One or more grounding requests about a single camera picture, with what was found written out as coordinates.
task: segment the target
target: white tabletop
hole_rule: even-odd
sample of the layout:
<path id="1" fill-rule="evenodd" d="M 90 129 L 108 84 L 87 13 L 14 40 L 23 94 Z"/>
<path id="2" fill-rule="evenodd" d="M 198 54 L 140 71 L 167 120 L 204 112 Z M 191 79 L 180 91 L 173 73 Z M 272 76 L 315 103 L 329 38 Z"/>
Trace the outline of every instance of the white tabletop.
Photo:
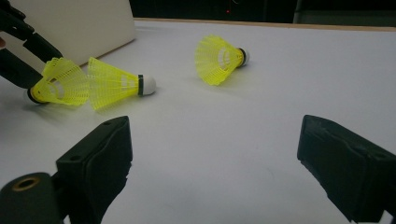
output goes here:
<path id="1" fill-rule="evenodd" d="M 0 186 L 55 161 L 101 122 L 127 115 L 125 189 L 103 223 L 348 223 L 297 160 L 303 115 L 331 119 L 396 154 L 396 33 L 136 21 L 136 40 L 101 60 L 153 76 L 155 94 L 106 113 L 34 106 L 0 78 Z M 220 35 L 250 52 L 219 87 L 194 50 Z M 390 223 L 385 214 L 381 223 Z"/>

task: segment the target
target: badminton shuttlecock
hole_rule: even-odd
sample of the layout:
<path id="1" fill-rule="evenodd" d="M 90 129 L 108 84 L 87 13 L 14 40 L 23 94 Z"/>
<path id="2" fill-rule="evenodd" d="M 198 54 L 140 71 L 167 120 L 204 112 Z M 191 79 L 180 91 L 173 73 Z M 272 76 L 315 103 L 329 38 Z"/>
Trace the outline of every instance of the badminton shuttlecock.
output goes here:
<path id="1" fill-rule="evenodd" d="M 81 68 L 65 58 L 53 58 L 44 67 L 43 78 L 27 91 L 37 104 L 83 105 L 88 100 L 89 82 Z"/>
<path id="2" fill-rule="evenodd" d="M 216 35 L 204 37 L 195 50 L 198 76 L 209 85 L 219 85 L 236 68 L 248 63 L 249 54 Z"/>
<path id="3" fill-rule="evenodd" d="M 150 95 L 155 92 L 154 78 L 133 75 L 110 64 L 90 58 L 90 103 L 94 110 L 112 105 L 134 95 Z"/>

